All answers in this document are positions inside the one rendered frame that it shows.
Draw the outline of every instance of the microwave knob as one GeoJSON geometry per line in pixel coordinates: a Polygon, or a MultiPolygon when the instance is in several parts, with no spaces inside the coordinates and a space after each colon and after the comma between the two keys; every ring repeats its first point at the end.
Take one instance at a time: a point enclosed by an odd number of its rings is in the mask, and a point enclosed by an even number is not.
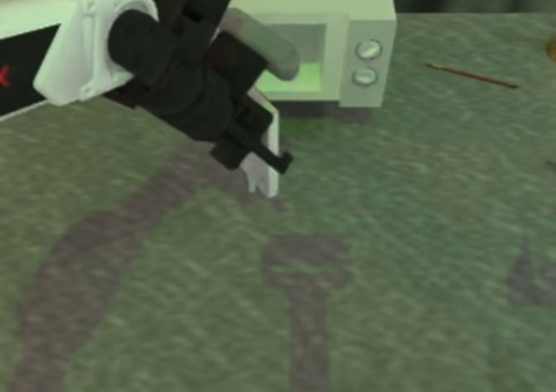
{"type": "Polygon", "coordinates": [[[373,60],[381,55],[382,44],[376,40],[367,40],[366,42],[361,42],[355,48],[355,54],[361,60],[373,60]]]}
{"type": "Polygon", "coordinates": [[[352,81],[357,86],[370,86],[376,82],[378,75],[370,68],[361,68],[354,72],[352,81]]]}

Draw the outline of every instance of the wooden stick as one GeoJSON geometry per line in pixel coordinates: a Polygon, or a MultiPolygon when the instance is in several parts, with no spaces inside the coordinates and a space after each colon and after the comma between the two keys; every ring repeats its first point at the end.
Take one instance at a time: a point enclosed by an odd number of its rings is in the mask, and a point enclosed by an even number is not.
{"type": "Polygon", "coordinates": [[[506,81],[502,81],[500,79],[494,79],[493,77],[477,75],[476,73],[468,72],[466,70],[448,68],[447,66],[444,66],[444,65],[438,64],[438,63],[425,62],[425,65],[429,68],[442,70],[444,72],[454,73],[455,75],[471,77],[472,79],[477,79],[478,81],[493,83],[495,85],[505,86],[507,88],[516,89],[518,87],[518,85],[516,85],[516,84],[509,83],[509,82],[506,82],[506,81]]]}

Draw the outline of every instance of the green tabletop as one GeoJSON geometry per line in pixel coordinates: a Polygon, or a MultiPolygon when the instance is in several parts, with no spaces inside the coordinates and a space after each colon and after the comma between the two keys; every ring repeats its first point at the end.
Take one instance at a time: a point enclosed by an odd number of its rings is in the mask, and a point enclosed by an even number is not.
{"type": "Polygon", "coordinates": [[[1,123],[0,391],[294,391],[303,289],[271,287],[263,253],[332,248],[351,279],[325,302],[330,391],[553,391],[555,30],[400,16],[381,109],[281,104],[296,160],[272,201],[103,99],[1,123]]]}

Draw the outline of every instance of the red x marking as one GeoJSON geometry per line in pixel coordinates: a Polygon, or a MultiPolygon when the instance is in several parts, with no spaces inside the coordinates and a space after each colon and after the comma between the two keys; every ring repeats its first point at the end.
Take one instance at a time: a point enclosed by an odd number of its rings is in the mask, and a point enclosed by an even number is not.
{"type": "Polygon", "coordinates": [[[10,70],[9,66],[3,66],[0,69],[0,86],[3,86],[5,88],[8,88],[10,86],[10,83],[8,82],[8,70],[10,70]]]}

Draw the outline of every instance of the microwave control panel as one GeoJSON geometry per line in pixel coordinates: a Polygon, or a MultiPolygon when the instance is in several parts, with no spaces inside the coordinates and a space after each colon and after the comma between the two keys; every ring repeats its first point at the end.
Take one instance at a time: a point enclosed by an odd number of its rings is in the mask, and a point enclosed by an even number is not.
{"type": "Polygon", "coordinates": [[[394,47],[394,0],[232,0],[289,40],[301,55],[291,82],[265,73],[257,87],[272,101],[338,101],[380,107],[394,47]]]}

